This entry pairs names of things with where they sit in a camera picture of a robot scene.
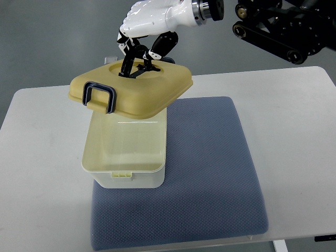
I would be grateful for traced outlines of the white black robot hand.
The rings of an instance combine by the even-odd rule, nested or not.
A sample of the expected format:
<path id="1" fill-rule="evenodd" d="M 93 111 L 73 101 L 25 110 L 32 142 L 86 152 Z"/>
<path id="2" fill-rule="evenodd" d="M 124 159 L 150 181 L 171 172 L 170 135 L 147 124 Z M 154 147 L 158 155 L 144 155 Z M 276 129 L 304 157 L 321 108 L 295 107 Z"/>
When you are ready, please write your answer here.
<path id="1" fill-rule="evenodd" d="M 196 26 L 200 18 L 197 1 L 139 1 L 132 5 L 119 28 L 117 43 L 125 55 L 119 75 L 136 78 L 159 71 L 153 60 L 175 63 L 166 55 L 177 45 L 180 25 Z"/>

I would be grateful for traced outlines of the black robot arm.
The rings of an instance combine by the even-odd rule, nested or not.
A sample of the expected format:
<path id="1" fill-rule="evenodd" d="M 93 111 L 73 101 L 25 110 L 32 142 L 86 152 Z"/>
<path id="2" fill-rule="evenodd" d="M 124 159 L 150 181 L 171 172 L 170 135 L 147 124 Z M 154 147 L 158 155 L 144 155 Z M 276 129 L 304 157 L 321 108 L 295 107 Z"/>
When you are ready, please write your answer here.
<path id="1" fill-rule="evenodd" d="M 335 50 L 335 1 L 238 1 L 233 33 L 292 64 Z"/>

